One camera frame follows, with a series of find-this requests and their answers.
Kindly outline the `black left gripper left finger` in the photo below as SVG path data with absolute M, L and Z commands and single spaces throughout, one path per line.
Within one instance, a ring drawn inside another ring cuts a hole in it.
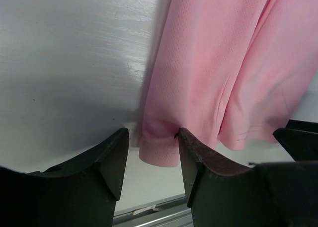
M 3 227 L 109 227 L 122 192 L 129 132 L 44 172 L 0 169 Z

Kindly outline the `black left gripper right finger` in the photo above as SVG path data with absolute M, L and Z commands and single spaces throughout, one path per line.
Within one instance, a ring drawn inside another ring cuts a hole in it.
M 196 227 L 315 227 L 315 161 L 239 164 L 199 141 L 176 134 L 187 206 Z

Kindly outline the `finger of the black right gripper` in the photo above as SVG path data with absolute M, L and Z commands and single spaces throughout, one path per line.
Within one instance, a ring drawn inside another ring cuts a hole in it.
M 318 124 L 289 120 L 286 127 L 273 132 L 273 137 L 295 161 L 317 161 Z

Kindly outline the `pink t-shirt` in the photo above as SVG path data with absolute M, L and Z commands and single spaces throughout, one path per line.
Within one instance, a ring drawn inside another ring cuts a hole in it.
M 179 128 L 240 151 L 274 142 L 318 69 L 318 0 L 171 0 L 139 157 L 179 163 Z

